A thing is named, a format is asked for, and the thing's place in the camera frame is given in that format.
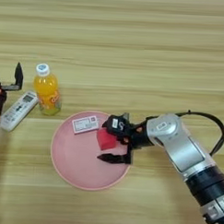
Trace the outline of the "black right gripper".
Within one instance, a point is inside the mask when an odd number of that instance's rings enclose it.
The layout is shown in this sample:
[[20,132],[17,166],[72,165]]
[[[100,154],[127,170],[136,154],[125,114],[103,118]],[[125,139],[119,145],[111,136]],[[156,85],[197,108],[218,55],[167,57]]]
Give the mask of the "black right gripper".
[[[102,127],[109,127],[112,125],[111,115],[103,123]],[[130,164],[132,163],[132,151],[141,149],[142,147],[153,146],[154,143],[147,136],[147,120],[141,124],[133,124],[129,121],[129,113],[126,112],[122,115],[124,119],[124,134],[120,138],[123,145],[127,145],[127,153],[123,155],[113,155],[112,153],[105,153],[98,155],[98,159],[111,163],[111,164]]]

